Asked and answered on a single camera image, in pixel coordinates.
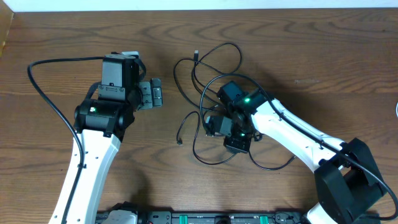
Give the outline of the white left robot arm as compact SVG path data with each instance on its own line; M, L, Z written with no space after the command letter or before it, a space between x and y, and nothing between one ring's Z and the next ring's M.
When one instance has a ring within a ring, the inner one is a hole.
M134 112L163 104L161 80L144 81L139 52L104 56L102 79L75 109L77 139L51 223L94 223L104 183Z

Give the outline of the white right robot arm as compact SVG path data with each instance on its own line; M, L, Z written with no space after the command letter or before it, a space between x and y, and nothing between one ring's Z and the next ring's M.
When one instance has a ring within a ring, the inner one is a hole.
M376 223L368 210L386 194L370 148L358 138L350 142L329 136L287 110L260 90L223 85L217 97L226 121L217 129L224 146L248 153L252 139L269 136L287 148L314 174L318 203L305 215L307 223Z

